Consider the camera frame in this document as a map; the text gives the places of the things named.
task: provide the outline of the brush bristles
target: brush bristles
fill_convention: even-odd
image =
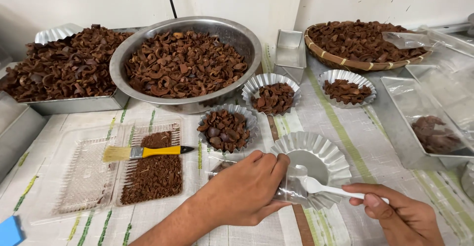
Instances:
[[[108,163],[129,160],[131,149],[130,147],[107,146],[102,156],[102,161]]]

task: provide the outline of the white plastic spoon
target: white plastic spoon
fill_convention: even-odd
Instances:
[[[317,179],[312,178],[312,177],[298,177],[299,181],[301,181],[301,184],[305,187],[306,191],[308,193],[317,193],[320,191],[326,191],[334,194],[339,194],[339,195],[344,195],[348,197],[354,197],[354,198],[359,198],[359,199],[364,199],[365,194],[363,193],[350,193],[346,192],[342,189],[339,188],[334,188],[334,187],[329,187],[329,186],[324,186],[321,184]],[[389,203],[387,198],[382,198],[384,202],[387,204]]]

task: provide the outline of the finger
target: finger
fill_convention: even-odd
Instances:
[[[258,219],[262,221],[264,218],[267,216],[271,215],[272,213],[277,212],[283,207],[289,206],[292,203],[290,202],[284,202],[284,201],[271,201],[268,205],[262,207],[260,210],[257,212]]]
[[[349,203],[353,206],[359,206],[364,203],[364,200],[352,197],[349,199]]]
[[[281,180],[286,175],[289,165],[290,158],[284,153],[279,153],[276,157],[276,164],[273,166],[272,181],[280,184]]]
[[[364,205],[366,214],[373,219],[378,219],[382,228],[397,231],[408,227],[395,210],[377,195],[366,194]]]
[[[276,164],[276,156],[273,153],[264,153],[264,156],[258,160],[257,166],[264,173],[270,174]]]
[[[353,183],[350,185],[342,185],[342,189],[351,193],[373,193],[379,197],[387,198],[390,201],[390,205],[395,208],[406,207],[407,204],[413,201],[400,192],[382,184]]]
[[[260,158],[262,158],[263,155],[264,155],[264,153],[262,151],[255,150],[251,154],[247,155],[247,157],[244,158],[243,160],[246,160],[246,162],[252,162],[253,163],[253,162],[259,160]]]

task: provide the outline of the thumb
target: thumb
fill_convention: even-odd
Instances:
[[[404,226],[408,227],[395,210],[377,195],[366,194],[364,196],[364,205],[366,206],[366,214],[371,218],[378,219],[383,228],[399,230]]]
[[[257,212],[258,219],[262,221],[264,218],[267,216],[271,215],[272,213],[277,212],[281,208],[291,205],[290,202],[284,202],[284,201],[271,201],[268,205],[265,205],[262,207],[260,210]]]

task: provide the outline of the yellow brush handle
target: yellow brush handle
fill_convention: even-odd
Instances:
[[[143,148],[143,158],[156,154],[180,154],[181,146],[171,146],[159,149]]]

